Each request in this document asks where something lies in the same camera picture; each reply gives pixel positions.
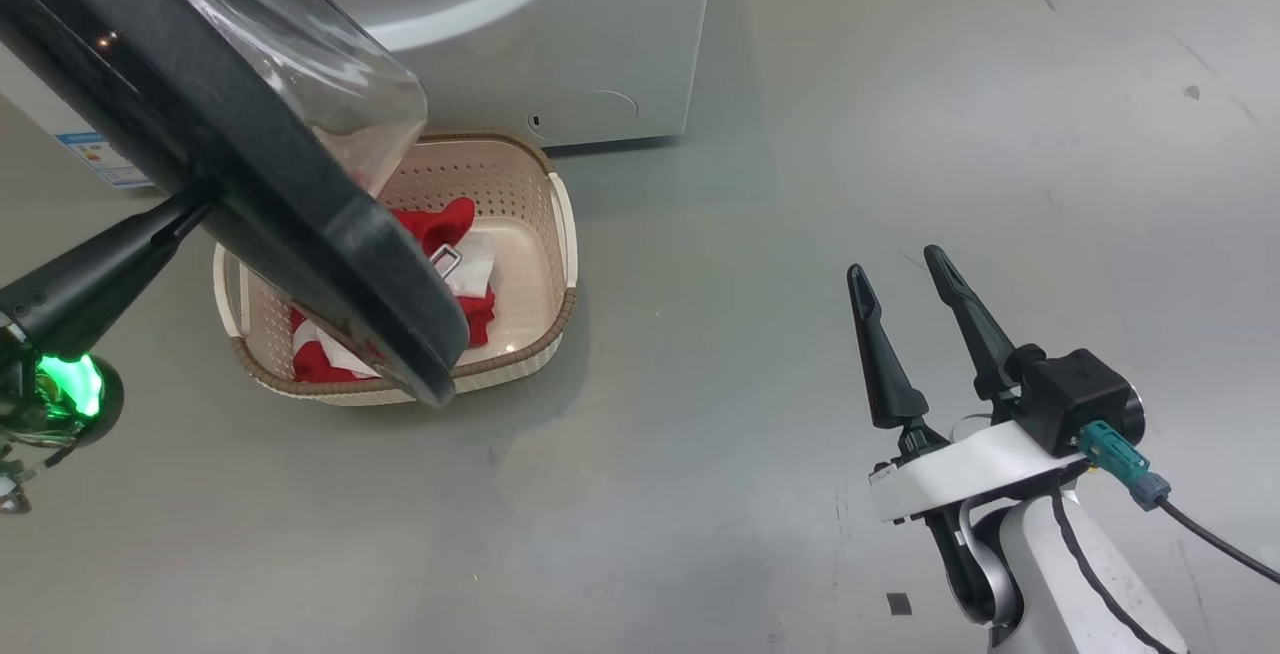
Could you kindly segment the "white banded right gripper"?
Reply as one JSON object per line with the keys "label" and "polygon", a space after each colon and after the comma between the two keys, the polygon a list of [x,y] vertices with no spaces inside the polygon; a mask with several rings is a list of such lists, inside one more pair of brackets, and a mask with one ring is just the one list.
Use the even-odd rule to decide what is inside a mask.
{"label": "white banded right gripper", "polygon": [[972,623],[1011,625],[1020,610],[1018,589],[1006,564],[974,535],[972,509],[1030,485],[1055,484],[1062,472],[1078,471],[1084,457],[1055,458],[1018,424],[1004,424],[1012,417],[1020,387],[1007,371],[1015,347],[942,247],[928,244],[924,261],[970,355],[975,394],[992,404],[992,422],[998,425],[947,445],[925,422],[929,404],[884,331],[869,276],[851,265],[847,291],[870,421],[877,429],[899,430],[902,456],[919,456],[873,471],[870,497],[884,522],[911,520],[928,527],[951,593]]}

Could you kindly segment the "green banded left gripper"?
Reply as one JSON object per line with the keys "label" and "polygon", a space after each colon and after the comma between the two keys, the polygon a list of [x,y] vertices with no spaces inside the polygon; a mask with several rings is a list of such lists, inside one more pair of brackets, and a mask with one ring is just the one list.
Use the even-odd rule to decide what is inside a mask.
{"label": "green banded left gripper", "polygon": [[219,195],[191,186],[124,218],[3,289],[3,457],[15,445],[50,452],[47,465],[106,436],[124,385],[96,355],[65,361],[26,335],[104,335],[214,211]]}

